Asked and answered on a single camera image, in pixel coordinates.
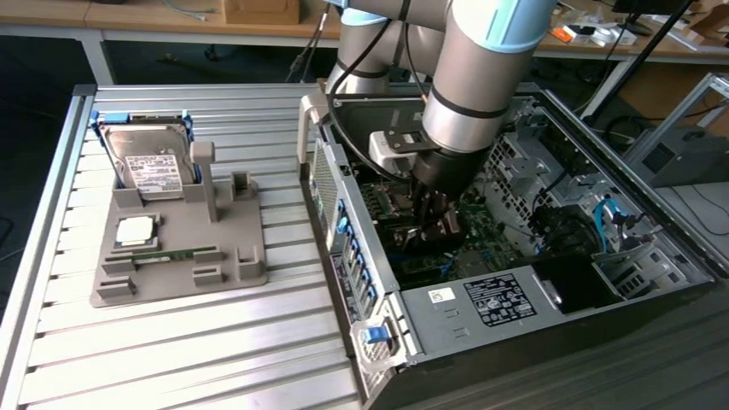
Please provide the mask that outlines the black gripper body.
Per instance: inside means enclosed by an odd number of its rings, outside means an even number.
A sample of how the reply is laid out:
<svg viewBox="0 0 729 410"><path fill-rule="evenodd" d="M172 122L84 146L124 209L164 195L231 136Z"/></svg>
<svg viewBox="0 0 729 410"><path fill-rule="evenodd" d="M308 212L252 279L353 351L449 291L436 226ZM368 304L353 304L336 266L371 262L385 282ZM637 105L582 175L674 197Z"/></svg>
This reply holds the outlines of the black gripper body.
<svg viewBox="0 0 729 410"><path fill-rule="evenodd" d="M471 153L447 149L423 151L416 157L412 176L428 191L457 200L483 169L487 154L487 149Z"/></svg>

